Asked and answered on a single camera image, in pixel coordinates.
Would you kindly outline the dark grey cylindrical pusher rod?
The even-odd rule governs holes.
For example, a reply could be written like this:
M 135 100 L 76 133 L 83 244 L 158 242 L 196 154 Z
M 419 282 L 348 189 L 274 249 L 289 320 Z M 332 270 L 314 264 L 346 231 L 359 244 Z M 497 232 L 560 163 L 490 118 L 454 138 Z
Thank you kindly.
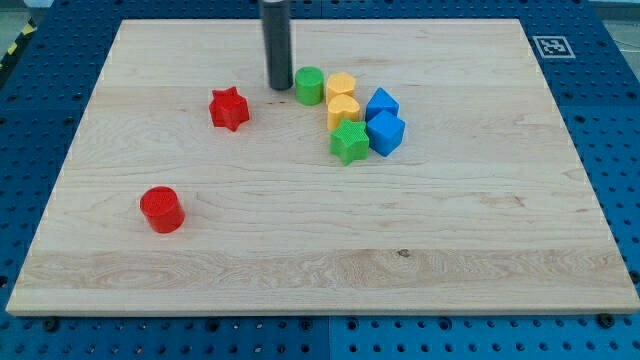
M 293 86 L 290 2 L 259 0 L 269 86 L 277 91 Z

